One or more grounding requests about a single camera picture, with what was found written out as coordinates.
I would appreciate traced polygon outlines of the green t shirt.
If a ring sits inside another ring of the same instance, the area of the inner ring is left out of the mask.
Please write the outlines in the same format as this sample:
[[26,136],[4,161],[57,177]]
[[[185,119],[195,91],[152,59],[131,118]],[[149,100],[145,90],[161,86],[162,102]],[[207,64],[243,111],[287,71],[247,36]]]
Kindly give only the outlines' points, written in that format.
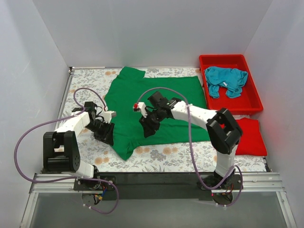
[[197,76],[147,78],[145,72],[124,67],[111,83],[105,101],[108,108],[115,111],[114,144],[112,148],[123,160],[131,157],[139,146],[169,143],[187,143],[189,141],[188,124],[185,121],[165,119],[155,135],[145,138],[143,127],[139,123],[140,113],[133,111],[137,100],[148,102],[152,92],[142,93],[154,87],[161,87],[161,94],[167,99],[178,97],[177,92],[198,107],[206,108],[206,100]]

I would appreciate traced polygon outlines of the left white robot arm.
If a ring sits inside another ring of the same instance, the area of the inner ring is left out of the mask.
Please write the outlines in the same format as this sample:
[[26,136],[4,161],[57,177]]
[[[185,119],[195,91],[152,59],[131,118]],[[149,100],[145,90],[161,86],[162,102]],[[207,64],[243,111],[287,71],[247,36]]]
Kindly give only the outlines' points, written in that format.
[[98,189],[101,178],[96,175],[97,168],[81,160],[77,137],[83,129],[88,129],[96,140],[113,146],[114,123],[111,120],[114,117],[115,111],[106,110],[98,115],[94,102],[85,102],[83,108],[74,108],[71,118],[55,131],[43,135],[44,170],[85,178],[89,189]]

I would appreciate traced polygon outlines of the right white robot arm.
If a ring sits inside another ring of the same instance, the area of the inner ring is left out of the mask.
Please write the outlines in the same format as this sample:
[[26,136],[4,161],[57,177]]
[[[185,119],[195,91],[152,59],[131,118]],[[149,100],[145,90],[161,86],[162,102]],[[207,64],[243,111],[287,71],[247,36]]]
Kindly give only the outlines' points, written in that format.
[[243,131],[231,112],[222,108],[219,111],[203,109],[189,104],[186,98],[167,99],[159,91],[152,94],[148,100],[152,107],[138,101],[133,105],[135,112],[141,113],[139,120],[143,127],[144,137],[155,135],[160,122],[166,118],[183,120],[191,127],[192,124],[201,127],[209,134],[212,146],[217,152],[217,164],[214,171],[215,186],[200,179],[203,187],[208,190],[225,189],[232,183],[235,172],[234,158]]

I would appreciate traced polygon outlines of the floral table cloth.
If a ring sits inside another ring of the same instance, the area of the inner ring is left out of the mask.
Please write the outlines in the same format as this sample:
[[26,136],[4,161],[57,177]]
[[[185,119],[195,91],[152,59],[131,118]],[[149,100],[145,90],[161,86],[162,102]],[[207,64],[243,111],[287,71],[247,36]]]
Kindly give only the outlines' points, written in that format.
[[[145,78],[201,77],[199,68],[139,68],[139,70],[145,71]],[[72,68],[67,83],[66,94],[59,111],[61,117],[69,116],[72,109],[77,107],[73,100],[75,89],[88,87],[95,90],[104,98],[112,81],[119,75],[120,71],[121,68]],[[98,97],[91,91],[81,90],[77,92],[76,97],[82,104],[84,101],[94,101],[102,106]],[[93,133],[87,129],[81,132],[77,141],[81,159],[89,164],[96,165],[100,171],[194,171],[188,142],[139,146],[133,151],[131,157],[127,161],[124,161],[109,145],[95,140]],[[195,142],[193,143],[193,149],[199,171],[214,171],[217,156],[211,143]],[[237,155],[235,157],[235,164],[243,172],[266,172],[265,157]]]

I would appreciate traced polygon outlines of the blue t shirt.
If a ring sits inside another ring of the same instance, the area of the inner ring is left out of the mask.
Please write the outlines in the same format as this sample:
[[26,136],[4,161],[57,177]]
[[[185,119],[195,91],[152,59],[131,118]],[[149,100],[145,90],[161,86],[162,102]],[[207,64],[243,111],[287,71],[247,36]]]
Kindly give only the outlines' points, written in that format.
[[248,72],[237,68],[222,68],[210,66],[204,70],[205,79],[208,86],[209,95],[212,98],[219,98],[219,89],[226,88],[228,98],[238,98],[241,96],[243,87],[248,79]]

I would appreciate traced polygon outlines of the red plastic bin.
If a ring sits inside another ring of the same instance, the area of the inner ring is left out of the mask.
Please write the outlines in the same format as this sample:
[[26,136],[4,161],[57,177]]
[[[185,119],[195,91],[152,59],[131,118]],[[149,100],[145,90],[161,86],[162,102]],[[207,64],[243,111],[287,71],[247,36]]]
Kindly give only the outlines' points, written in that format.
[[[232,114],[253,115],[263,111],[263,105],[259,98],[254,80],[250,73],[246,59],[242,54],[224,54],[224,55],[200,55],[199,63],[201,69],[201,78],[203,81],[204,94],[207,108],[219,110],[227,108]],[[213,98],[209,95],[209,89],[205,77],[205,69],[208,67],[237,68],[248,73],[247,82],[242,87],[240,97],[229,98],[226,96],[226,88],[219,88],[219,98]]]

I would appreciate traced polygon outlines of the folded red t shirt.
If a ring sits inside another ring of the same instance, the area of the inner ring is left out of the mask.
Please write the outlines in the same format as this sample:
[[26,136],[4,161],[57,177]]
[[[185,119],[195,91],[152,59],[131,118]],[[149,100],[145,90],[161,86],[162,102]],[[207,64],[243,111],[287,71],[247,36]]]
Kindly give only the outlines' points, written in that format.
[[243,131],[236,155],[267,156],[258,120],[241,118],[237,120]]

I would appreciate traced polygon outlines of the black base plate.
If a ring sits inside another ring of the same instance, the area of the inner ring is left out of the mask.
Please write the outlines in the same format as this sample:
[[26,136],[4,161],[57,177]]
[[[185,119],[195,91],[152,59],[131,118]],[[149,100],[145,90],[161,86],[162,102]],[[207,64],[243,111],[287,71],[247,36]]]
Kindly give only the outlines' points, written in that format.
[[[212,200],[211,190],[203,188],[194,172],[99,172],[98,178],[113,183],[119,191],[120,200],[155,200],[155,199],[199,199]],[[212,172],[200,173],[209,187],[219,183]],[[229,177],[219,188],[219,193],[239,190],[239,174]],[[92,180],[76,180],[73,190],[86,193],[101,192],[107,189],[103,200],[116,200],[113,186]]]

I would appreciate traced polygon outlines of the aluminium rail frame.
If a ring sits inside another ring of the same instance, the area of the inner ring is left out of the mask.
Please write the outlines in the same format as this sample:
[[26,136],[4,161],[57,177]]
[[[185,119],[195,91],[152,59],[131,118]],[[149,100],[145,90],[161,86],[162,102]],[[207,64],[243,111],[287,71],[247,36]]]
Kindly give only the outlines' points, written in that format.
[[51,183],[37,174],[21,221],[23,228],[294,228],[280,175],[245,172],[239,190],[212,191],[212,200],[102,200],[73,190],[74,180]]

